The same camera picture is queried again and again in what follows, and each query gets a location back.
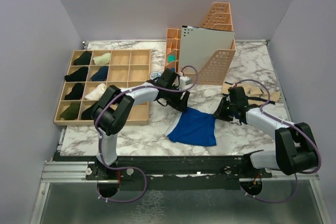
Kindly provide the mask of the blue boxer underwear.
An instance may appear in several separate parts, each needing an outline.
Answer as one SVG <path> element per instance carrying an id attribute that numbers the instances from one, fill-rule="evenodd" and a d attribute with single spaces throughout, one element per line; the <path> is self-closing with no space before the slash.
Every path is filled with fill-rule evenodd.
<path id="1" fill-rule="evenodd" d="M 188 108 L 179 113 L 164 135 L 172 142 L 211 147 L 216 145 L 215 118 L 208 113 Z"/>

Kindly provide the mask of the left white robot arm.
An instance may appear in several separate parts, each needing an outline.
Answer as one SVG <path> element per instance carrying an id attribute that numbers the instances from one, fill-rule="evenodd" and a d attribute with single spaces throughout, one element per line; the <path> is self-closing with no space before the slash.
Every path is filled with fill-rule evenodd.
<path id="1" fill-rule="evenodd" d="M 182 83 L 182 77 L 170 69 L 165 69 L 161 76 L 147 80 L 141 85 L 120 89 L 114 85 L 106 91 L 91 109 L 91 117 L 98 132 L 98 154 L 100 163 L 98 173 L 104 179 L 110 179 L 117 170 L 128 169 L 116 167 L 118 133 L 125 126 L 130 112 L 139 104 L 164 99 L 166 104 L 180 112 L 187 111 L 189 90 L 194 87 L 181 89 L 174 84 Z"/>

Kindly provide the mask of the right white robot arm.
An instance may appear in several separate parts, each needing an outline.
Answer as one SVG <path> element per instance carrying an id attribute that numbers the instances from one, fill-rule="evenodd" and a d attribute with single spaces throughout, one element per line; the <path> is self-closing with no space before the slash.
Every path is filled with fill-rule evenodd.
<path id="1" fill-rule="evenodd" d="M 228 89 L 214 117 L 254 126 L 275 140 L 274 151 L 256 151 L 245 154 L 241 171 L 246 177 L 254 177 L 260 169 L 279 170 L 286 175 L 304 173 L 321 165 L 311 128 L 306 123 L 294 124 L 268 114 L 261 106 L 249 104 L 243 87 Z"/>

